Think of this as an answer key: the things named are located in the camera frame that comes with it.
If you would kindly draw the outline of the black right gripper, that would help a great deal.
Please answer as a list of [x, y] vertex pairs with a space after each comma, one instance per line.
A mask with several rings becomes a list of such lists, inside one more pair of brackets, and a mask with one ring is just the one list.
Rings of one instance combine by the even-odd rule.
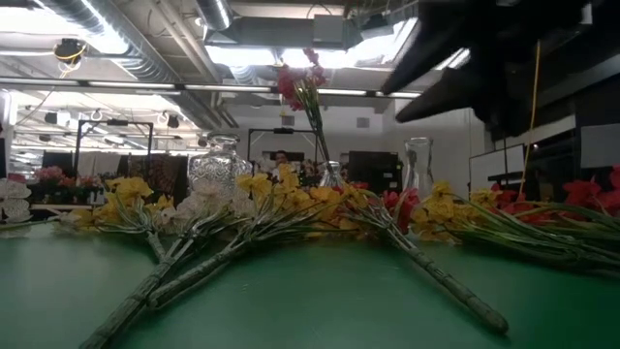
[[547, 34], [583, 18], [588, 0], [420, 0], [420, 32], [381, 87], [400, 91], [459, 48], [467, 63], [441, 78], [396, 116], [398, 123], [470, 108], [484, 124], [517, 136], [532, 111], [525, 93], [512, 86], [510, 65], [524, 65]]

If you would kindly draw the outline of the yellow artificial flower stem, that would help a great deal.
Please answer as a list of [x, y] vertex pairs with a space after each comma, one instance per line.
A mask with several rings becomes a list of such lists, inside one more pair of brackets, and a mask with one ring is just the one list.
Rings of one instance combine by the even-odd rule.
[[105, 182], [105, 203], [92, 209], [74, 209], [61, 222], [74, 229], [143, 239], [158, 261], [166, 250], [161, 235], [174, 213], [173, 198], [155, 192], [141, 177], [119, 177]]
[[620, 274], [620, 254], [572, 238], [547, 235], [490, 211], [506, 190], [495, 185], [465, 199], [436, 183], [414, 215], [415, 232], [426, 240], [471, 244], [550, 267]]
[[151, 308], [161, 308], [198, 286], [217, 270], [243, 255], [271, 244], [320, 238], [345, 231], [341, 214], [346, 208], [366, 206], [359, 188], [349, 183], [304, 189], [288, 166], [279, 167], [279, 178], [267, 174], [242, 174], [235, 184], [252, 204], [228, 244], [207, 260], [158, 287], [147, 298]]

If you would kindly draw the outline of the white artificial flower stem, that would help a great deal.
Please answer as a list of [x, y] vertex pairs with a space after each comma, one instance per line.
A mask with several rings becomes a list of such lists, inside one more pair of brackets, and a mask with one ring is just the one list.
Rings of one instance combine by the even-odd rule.
[[28, 198], [31, 190], [25, 183], [0, 178], [0, 238], [18, 238], [30, 228], [58, 220], [58, 216], [33, 219]]
[[232, 186], [201, 179], [177, 207], [157, 211], [149, 210], [139, 199], [126, 205], [119, 195], [114, 195], [119, 219], [105, 220], [97, 229], [145, 240], [155, 255], [156, 266], [79, 349], [107, 349], [145, 310], [156, 289], [200, 255], [215, 235], [240, 224], [242, 219], [233, 208], [234, 194]]

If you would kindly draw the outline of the tall smooth glass vase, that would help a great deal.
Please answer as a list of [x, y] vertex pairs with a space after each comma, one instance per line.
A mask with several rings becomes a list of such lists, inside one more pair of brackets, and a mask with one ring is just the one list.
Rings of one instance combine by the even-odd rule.
[[404, 142], [406, 171], [403, 179], [404, 189], [416, 189], [421, 199], [431, 195], [434, 183], [431, 162], [431, 138], [410, 138]]

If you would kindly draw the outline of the small ribbed glass vase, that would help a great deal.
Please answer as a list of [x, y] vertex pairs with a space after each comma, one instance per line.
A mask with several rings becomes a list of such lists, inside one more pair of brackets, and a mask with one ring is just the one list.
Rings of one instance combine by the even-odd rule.
[[338, 187], [342, 188], [345, 184], [345, 180], [340, 174], [341, 164], [337, 161], [325, 161], [320, 166], [321, 178], [319, 181], [320, 187]]

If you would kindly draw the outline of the wide cut-crystal glass vase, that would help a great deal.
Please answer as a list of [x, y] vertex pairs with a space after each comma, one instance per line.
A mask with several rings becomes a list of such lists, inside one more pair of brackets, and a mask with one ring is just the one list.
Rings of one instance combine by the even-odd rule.
[[210, 133], [207, 138], [209, 149], [205, 154], [189, 158], [188, 180], [192, 192], [215, 185], [221, 193], [232, 194], [236, 179], [250, 175], [252, 165], [241, 158], [236, 148], [240, 137], [233, 133]]

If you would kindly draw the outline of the pink background flowers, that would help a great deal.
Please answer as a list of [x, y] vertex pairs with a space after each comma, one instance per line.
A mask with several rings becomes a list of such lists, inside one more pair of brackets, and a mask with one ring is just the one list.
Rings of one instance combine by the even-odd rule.
[[97, 176], [71, 176], [56, 166], [38, 169], [34, 179], [32, 199], [40, 204], [87, 205], [104, 190]]

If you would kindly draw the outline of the long ceiling light strip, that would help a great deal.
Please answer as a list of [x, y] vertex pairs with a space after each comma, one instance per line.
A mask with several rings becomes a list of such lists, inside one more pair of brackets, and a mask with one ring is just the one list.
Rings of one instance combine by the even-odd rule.
[[132, 90], [157, 90], [157, 91], [215, 91], [215, 92], [247, 92], [247, 93], [276, 93], [276, 86], [261, 85], [238, 85], [238, 84], [192, 84], [192, 83], [161, 83], [161, 82], [135, 82], [135, 81], [111, 81], [111, 80], [87, 80], [87, 79], [35, 79], [0, 77], [0, 83], [11, 85], [37, 85], [51, 87], [83, 87], [83, 88], [112, 88]]
[[390, 99], [406, 99], [413, 100], [421, 95], [418, 92], [393, 92], [384, 94], [378, 90], [358, 90], [358, 89], [335, 89], [335, 88], [319, 88], [319, 95], [325, 96], [342, 96], [342, 97], [360, 97], [360, 98], [390, 98]]

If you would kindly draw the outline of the black cabinet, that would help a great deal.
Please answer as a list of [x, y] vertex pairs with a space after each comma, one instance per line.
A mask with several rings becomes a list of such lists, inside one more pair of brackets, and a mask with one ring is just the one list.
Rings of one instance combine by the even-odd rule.
[[350, 151], [348, 180], [366, 183], [375, 194], [402, 189], [402, 162], [396, 152]]

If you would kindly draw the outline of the gray ceiling ventilation box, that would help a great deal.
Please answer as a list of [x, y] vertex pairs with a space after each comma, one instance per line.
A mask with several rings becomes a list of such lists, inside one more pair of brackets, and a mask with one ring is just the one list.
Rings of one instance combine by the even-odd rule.
[[314, 15], [313, 47], [347, 50], [362, 41], [356, 24], [342, 16]]

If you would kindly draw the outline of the green table mat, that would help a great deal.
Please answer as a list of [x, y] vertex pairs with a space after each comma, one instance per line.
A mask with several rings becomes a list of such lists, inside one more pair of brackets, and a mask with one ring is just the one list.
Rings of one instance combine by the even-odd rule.
[[[308, 243], [235, 263], [139, 319], [115, 349], [620, 349], [620, 280], [428, 244], [509, 321], [488, 332], [405, 257]], [[77, 349], [152, 271], [147, 248], [59, 237], [0, 239], [0, 349]]]

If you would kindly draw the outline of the dark patterned hanging cloth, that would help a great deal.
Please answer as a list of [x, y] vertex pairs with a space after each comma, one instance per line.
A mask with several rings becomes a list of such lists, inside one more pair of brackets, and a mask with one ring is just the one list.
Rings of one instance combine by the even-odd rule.
[[127, 177], [140, 176], [154, 191], [174, 196], [176, 201], [181, 201], [188, 190], [187, 169], [187, 156], [130, 154], [121, 156], [117, 174]]

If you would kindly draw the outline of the black background rig frame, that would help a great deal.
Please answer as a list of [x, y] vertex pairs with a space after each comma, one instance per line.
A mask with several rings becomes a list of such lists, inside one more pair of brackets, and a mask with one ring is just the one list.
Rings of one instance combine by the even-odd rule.
[[319, 155], [319, 148], [318, 148], [318, 134], [316, 131], [312, 131], [312, 130], [296, 130], [294, 128], [287, 128], [287, 127], [280, 127], [280, 128], [273, 128], [273, 129], [265, 129], [265, 128], [250, 128], [248, 129], [248, 135], [247, 135], [247, 150], [246, 150], [246, 160], [250, 161], [251, 160], [251, 148], [253, 143], [252, 140], [252, 135], [254, 133], [269, 133], [269, 134], [274, 134], [274, 135], [293, 135], [295, 133], [297, 134], [311, 134], [315, 137], [315, 140], [313, 142], [310, 142], [311, 145], [314, 146], [314, 161], [318, 160], [318, 155]]
[[[94, 130], [96, 126], [99, 126], [101, 121], [94, 120], [79, 120], [77, 122], [77, 140], [76, 140], [76, 148], [75, 148], [75, 156], [74, 156], [74, 165], [73, 170], [76, 175], [78, 175], [78, 161], [81, 150], [81, 140], [88, 135], [91, 131]], [[105, 121], [105, 124], [113, 127], [128, 127], [130, 125], [134, 126], [147, 126], [148, 127], [148, 143], [147, 143], [147, 153], [146, 153], [146, 162], [144, 174], [148, 175], [150, 169], [150, 161], [152, 157], [152, 145], [154, 140], [154, 124], [152, 122], [144, 122], [144, 121], [129, 121], [129, 120], [121, 120], [121, 119], [109, 119]]]

